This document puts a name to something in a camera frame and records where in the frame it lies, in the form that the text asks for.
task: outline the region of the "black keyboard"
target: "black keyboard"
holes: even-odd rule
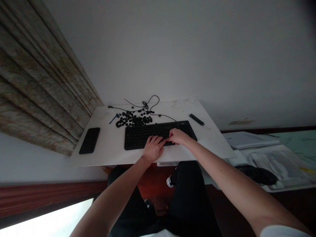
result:
[[[152,125],[133,126],[125,128],[125,150],[142,149],[146,145],[149,136],[160,136],[164,139],[169,137],[171,129],[177,128],[185,132],[189,137],[197,141],[189,121],[158,123]],[[166,142],[164,146],[174,145],[172,142]]]

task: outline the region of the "smartphone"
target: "smartphone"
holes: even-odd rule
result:
[[[100,128],[89,128],[85,139],[81,145],[79,154],[90,154],[94,152],[96,141],[98,140]]]

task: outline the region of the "patterned curtain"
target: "patterned curtain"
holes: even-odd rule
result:
[[[70,156],[102,101],[45,5],[0,0],[0,131]]]

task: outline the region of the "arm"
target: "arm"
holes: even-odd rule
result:
[[[109,235],[138,181],[164,151],[163,145],[166,141],[161,142],[162,139],[158,136],[148,138],[140,159],[103,191],[84,214],[70,237]]]
[[[183,144],[199,161],[226,197],[247,219],[257,236],[269,225],[286,225],[312,233],[259,185],[178,129],[167,141]]]

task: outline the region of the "forearm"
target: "forearm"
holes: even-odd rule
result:
[[[71,237],[107,236],[149,166],[150,163],[140,158],[107,187],[82,217]]]
[[[248,220],[257,236],[269,223],[288,225],[310,233],[270,194],[239,170],[192,139],[188,139],[184,145],[214,179],[227,198]]]

